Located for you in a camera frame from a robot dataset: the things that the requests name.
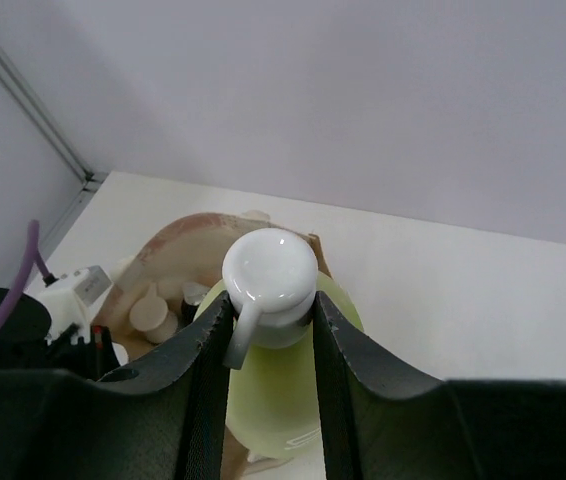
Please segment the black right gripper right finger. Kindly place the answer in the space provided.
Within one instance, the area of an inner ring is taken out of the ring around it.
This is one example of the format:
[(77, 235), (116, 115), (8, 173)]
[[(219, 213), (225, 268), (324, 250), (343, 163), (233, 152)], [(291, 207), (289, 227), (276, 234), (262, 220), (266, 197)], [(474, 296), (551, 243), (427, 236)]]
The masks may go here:
[(313, 305), (330, 479), (566, 479), (566, 381), (439, 380)]

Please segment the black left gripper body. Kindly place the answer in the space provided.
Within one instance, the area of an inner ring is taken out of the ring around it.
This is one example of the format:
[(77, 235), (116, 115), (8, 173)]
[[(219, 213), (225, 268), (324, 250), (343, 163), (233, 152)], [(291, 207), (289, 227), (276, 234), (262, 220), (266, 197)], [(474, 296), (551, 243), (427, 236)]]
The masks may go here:
[(109, 330), (82, 318), (55, 322), (23, 294), (0, 329), (0, 370), (63, 369), (97, 381), (118, 368)]

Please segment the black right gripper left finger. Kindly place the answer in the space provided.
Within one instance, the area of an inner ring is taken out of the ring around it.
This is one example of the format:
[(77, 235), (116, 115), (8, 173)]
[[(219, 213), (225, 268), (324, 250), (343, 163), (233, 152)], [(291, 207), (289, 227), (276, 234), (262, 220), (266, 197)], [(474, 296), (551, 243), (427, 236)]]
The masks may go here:
[(219, 478), (232, 329), (222, 293), (99, 381), (0, 370), (0, 479)]

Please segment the yellow-green pump bottle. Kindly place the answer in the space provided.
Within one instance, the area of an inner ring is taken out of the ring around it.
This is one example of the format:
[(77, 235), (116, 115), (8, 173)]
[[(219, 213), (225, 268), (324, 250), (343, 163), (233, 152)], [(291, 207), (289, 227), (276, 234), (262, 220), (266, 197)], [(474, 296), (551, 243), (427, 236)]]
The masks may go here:
[(254, 230), (225, 254), (222, 278), (199, 306), (227, 292), (234, 332), (226, 426), (250, 452), (289, 459), (321, 438), (312, 338), (312, 304), (324, 292), (355, 328), (363, 327), (349, 295), (320, 272), (300, 235), (281, 228)]

